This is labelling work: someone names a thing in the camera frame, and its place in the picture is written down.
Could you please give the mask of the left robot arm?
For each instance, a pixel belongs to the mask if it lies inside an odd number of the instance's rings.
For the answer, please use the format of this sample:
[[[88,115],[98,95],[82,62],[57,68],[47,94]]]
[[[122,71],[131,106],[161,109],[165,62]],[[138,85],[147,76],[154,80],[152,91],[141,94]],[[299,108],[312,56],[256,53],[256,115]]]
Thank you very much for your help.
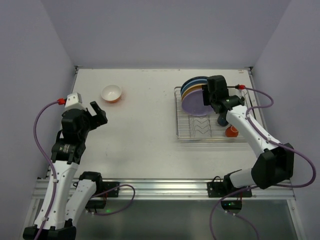
[[[75,193],[70,195],[89,132],[108,122],[106,112],[95,101],[90,106],[95,115],[74,103],[65,107],[51,156],[45,157],[51,168],[45,197],[33,226],[23,231],[25,240],[74,240],[83,209],[102,187],[101,174],[88,171],[80,177]]]

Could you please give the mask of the yellow plate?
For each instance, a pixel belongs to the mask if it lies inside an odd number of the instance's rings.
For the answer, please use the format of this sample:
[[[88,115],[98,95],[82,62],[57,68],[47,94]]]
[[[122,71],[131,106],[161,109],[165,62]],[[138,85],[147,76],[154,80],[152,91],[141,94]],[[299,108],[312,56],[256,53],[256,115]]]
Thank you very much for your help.
[[[204,85],[204,83],[199,83],[199,84],[194,84],[192,86],[190,86],[189,88],[187,88],[182,94],[181,94],[181,100],[183,100],[188,94],[197,91],[197,90],[201,90],[202,89],[202,85]]]

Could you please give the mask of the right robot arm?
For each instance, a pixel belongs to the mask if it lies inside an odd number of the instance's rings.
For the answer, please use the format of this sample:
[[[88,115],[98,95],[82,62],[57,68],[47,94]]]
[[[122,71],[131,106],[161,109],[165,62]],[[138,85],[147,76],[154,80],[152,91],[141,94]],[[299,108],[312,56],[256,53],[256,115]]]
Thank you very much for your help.
[[[211,182],[212,190],[224,197],[240,189],[257,186],[266,189],[288,180],[294,173],[293,147],[281,144],[271,136],[250,114],[245,99],[230,95],[222,75],[207,78],[202,87],[203,103],[218,114],[220,126],[230,124],[245,138],[257,157],[252,168],[239,169],[226,174],[220,181]]]

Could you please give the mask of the orange bowl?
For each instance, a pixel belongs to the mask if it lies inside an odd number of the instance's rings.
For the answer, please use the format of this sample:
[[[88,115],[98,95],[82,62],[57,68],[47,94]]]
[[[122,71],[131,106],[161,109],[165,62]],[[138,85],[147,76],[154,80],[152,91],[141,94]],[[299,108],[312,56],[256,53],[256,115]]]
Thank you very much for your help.
[[[122,89],[118,85],[110,84],[102,89],[100,96],[107,103],[116,103],[122,96]]]

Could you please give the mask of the light blue plate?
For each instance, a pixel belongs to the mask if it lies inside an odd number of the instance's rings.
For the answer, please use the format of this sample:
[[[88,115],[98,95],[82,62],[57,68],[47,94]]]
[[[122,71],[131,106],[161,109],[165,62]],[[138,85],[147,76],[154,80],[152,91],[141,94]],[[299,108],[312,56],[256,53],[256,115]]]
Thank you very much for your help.
[[[188,88],[198,85],[198,84],[207,84],[207,79],[206,78],[199,78],[199,79],[193,79],[185,83],[181,89],[180,89],[180,94],[182,95]]]

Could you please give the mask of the purple plate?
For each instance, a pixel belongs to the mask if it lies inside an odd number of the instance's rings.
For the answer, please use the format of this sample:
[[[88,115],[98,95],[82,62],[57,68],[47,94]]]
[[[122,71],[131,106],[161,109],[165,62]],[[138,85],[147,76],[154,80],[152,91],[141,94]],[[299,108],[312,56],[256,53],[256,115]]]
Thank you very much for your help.
[[[201,89],[188,93],[181,102],[181,107],[185,113],[195,117],[202,117],[213,112],[210,105],[204,105],[203,91]]]

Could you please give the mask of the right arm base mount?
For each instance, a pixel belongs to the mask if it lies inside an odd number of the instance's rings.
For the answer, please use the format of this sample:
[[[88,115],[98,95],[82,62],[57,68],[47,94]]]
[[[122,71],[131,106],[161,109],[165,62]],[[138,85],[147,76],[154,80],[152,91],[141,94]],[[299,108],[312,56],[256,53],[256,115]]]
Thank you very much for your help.
[[[222,198],[244,188],[246,187],[235,188],[233,186],[226,186],[220,176],[216,176],[213,180],[207,182],[207,194],[209,198]],[[252,196],[252,191],[246,190],[232,195],[231,198],[235,198],[235,200],[223,200],[220,205],[225,211],[237,214],[243,207],[243,198],[251,198]]]

